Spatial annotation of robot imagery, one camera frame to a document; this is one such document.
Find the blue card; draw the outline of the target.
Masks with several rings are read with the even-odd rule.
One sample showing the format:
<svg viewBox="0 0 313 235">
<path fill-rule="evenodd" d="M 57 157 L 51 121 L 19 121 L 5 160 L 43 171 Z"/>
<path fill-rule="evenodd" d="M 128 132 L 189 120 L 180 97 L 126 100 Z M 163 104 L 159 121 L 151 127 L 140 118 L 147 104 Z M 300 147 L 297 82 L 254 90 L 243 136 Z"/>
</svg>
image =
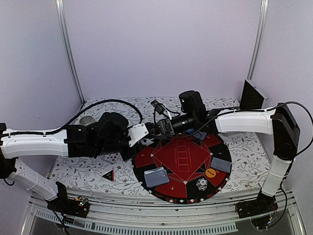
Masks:
<svg viewBox="0 0 313 235">
<path fill-rule="evenodd" d="M 144 179 L 146 186 L 149 188 L 160 186 L 170 181 L 163 167 L 144 171 Z"/>
<path fill-rule="evenodd" d="M 202 132 L 202 131 L 199 131 L 199 132 L 193 134 L 193 137 L 195 137 L 201 141 L 203 141 L 206 138 L 206 136 L 207 136 L 207 133 Z"/>
<path fill-rule="evenodd" d="M 212 162 L 211 162 L 211 167 L 218 171 L 230 173 L 232 162 L 213 157 Z"/>
</svg>

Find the orange big blind button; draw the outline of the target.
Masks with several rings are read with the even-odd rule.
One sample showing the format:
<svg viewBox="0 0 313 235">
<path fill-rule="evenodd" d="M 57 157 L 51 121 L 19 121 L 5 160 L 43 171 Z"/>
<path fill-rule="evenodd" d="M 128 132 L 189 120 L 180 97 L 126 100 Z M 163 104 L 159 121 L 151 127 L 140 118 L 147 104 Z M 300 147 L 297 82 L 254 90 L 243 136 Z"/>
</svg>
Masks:
<svg viewBox="0 0 313 235">
<path fill-rule="evenodd" d="M 207 178 L 214 178 L 216 176 L 216 171 L 213 168 L 209 168 L 206 170 L 205 175 Z"/>
</svg>

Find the white blue chip stack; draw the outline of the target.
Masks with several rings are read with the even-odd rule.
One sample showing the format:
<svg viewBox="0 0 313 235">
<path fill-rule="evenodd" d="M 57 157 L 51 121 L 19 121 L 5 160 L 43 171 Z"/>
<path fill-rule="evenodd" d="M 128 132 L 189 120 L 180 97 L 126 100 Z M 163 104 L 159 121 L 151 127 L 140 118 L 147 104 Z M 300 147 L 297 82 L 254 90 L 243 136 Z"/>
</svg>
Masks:
<svg viewBox="0 0 313 235">
<path fill-rule="evenodd" d="M 200 178 L 196 181 L 196 187 L 200 191 L 205 191 L 208 186 L 208 181 L 206 178 Z"/>
</svg>

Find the black dealer button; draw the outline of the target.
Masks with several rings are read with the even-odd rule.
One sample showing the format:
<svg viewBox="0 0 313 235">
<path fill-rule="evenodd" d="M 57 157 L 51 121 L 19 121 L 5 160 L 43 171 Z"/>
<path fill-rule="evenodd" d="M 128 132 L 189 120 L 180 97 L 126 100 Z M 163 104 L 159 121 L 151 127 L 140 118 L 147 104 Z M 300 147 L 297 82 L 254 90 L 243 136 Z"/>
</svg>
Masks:
<svg viewBox="0 0 313 235">
<path fill-rule="evenodd" d="M 145 145 L 145 146 L 154 144 L 154 140 L 151 140 L 151 139 L 143 139 L 141 142 L 142 142 L 142 144 Z"/>
</svg>

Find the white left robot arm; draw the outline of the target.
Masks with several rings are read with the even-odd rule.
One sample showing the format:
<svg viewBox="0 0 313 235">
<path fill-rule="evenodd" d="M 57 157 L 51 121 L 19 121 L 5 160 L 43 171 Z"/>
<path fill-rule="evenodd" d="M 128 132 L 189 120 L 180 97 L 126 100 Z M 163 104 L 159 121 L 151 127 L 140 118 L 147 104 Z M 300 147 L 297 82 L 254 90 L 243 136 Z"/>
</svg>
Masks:
<svg viewBox="0 0 313 235">
<path fill-rule="evenodd" d="M 145 123 L 129 126 L 118 113 L 105 112 L 89 125 L 72 124 L 60 129 L 43 131 L 15 131 L 5 123 L 0 125 L 0 177 L 12 179 L 53 202 L 61 212 L 69 212 L 73 203 L 66 187 L 51 182 L 22 160 L 31 156 L 62 156 L 96 158 L 102 154 L 120 153 L 128 160 L 144 146 L 140 143 L 149 135 Z"/>
</svg>

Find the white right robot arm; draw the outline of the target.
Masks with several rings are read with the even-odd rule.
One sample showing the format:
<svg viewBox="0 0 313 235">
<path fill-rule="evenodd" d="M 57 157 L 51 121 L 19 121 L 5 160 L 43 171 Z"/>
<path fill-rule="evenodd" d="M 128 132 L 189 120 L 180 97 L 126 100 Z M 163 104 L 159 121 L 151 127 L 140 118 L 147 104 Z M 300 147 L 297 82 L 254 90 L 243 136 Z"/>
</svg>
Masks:
<svg viewBox="0 0 313 235">
<path fill-rule="evenodd" d="M 167 138 L 194 129 L 195 132 L 207 130 L 216 134 L 251 132 L 260 137 L 263 146 L 272 139 L 271 165 L 261 187 L 261 196 L 253 202 L 255 212 L 264 213 L 271 207 L 271 197 L 287 178 L 298 155 L 300 128 L 288 108 L 290 103 L 278 103 L 263 109 L 233 107 L 208 110 L 199 92 L 183 92 L 179 99 L 181 115 L 155 121 L 158 132 Z"/>
</svg>

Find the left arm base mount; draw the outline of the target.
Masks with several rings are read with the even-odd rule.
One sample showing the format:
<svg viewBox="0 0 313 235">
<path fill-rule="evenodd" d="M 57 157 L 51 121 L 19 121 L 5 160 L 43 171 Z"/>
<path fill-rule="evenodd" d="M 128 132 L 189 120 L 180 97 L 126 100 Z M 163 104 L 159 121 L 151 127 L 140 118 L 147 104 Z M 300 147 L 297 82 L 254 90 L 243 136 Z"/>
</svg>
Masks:
<svg viewBox="0 0 313 235">
<path fill-rule="evenodd" d="M 88 198 L 83 196 L 78 196 L 75 199 L 56 198 L 46 202 L 49 210 L 80 218 L 87 218 L 90 208 Z"/>
</svg>

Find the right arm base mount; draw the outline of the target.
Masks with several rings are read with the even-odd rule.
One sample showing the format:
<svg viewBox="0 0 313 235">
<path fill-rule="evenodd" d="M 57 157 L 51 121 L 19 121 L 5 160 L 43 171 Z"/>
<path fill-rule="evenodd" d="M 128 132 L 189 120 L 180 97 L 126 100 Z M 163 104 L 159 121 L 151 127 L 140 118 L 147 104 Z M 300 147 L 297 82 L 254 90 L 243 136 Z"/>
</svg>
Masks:
<svg viewBox="0 0 313 235">
<path fill-rule="evenodd" d="M 274 219 L 278 205 L 275 200 L 267 203 L 265 200 L 242 200 L 235 205 L 239 218 L 252 218 L 266 213 L 265 216 L 251 219 L 251 224 L 257 230 L 268 229 Z"/>
</svg>

